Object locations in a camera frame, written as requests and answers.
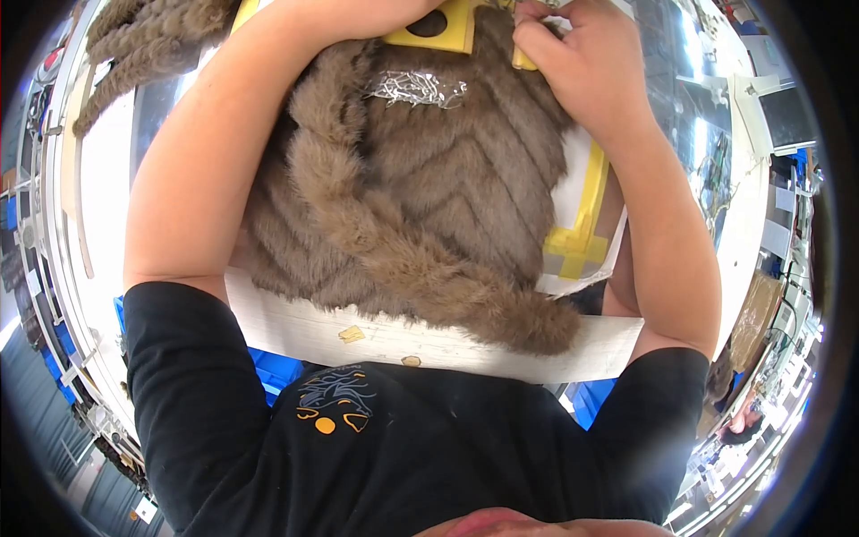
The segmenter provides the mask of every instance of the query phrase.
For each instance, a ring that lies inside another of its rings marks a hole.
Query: clear tape
[[[448,110],[462,104],[465,82],[441,81],[422,71],[384,70],[369,84],[368,97],[387,99],[387,106],[402,101],[417,105],[436,105]]]

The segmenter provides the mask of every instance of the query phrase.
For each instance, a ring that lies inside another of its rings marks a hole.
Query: fur piece
[[[72,126],[86,135],[101,113],[138,85],[185,72],[186,55],[223,30],[236,0],[112,0],[88,32],[92,64],[115,65],[88,99]]]
[[[482,8],[471,56],[380,41],[323,51],[248,200],[255,284],[518,351],[568,349],[578,314],[533,287],[570,120],[539,73],[509,66],[512,31],[508,13]],[[414,69],[466,81],[463,105],[363,97],[374,73]]]

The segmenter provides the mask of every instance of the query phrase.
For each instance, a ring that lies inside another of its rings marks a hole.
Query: forearm
[[[629,214],[634,292],[646,327],[711,357],[721,318],[721,280],[683,168],[649,116],[606,151]]]
[[[325,46],[299,3],[275,2],[231,36],[170,113],[131,191],[125,287],[222,275],[289,86]]]

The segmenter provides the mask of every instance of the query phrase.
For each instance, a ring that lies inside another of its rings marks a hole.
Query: workshop
[[[3,43],[4,529],[44,482],[20,534],[805,534],[859,181],[789,9],[53,4]]]

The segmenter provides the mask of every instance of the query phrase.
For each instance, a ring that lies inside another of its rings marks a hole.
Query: hand
[[[636,23],[609,0],[574,0],[555,15],[573,30],[558,40],[539,18],[553,12],[516,5],[516,45],[537,65],[564,110],[609,154],[658,126],[647,100]]]
[[[419,20],[442,0],[281,0],[294,4],[331,43],[390,34]]]

